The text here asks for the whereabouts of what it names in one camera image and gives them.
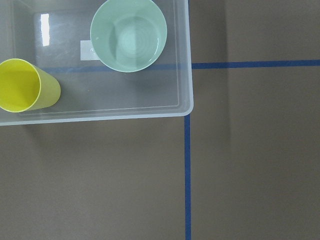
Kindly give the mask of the mint green bowl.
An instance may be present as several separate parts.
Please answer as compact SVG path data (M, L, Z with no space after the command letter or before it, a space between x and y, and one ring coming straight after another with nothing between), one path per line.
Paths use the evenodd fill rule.
M90 24L90 41L98 59L122 73L152 65L167 37L165 16L152 0L107 0Z

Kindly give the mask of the yellow plastic cup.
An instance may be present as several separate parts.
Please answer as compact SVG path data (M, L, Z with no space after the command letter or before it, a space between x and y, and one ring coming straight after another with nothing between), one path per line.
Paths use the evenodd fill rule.
M11 113L44 109L61 96L59 82L26 60L12 58L0 64L0 108Z

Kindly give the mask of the clear plastic storage box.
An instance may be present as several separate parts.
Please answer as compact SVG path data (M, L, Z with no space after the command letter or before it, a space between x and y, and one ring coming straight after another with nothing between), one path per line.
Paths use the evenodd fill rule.
M0 59L26 60L55 77L59 101L51 107L0 112L3 126L181 117L194 107L189 3L158 0L167 23L160 57L132 73L101 63L90 41L100 0L3 0Z

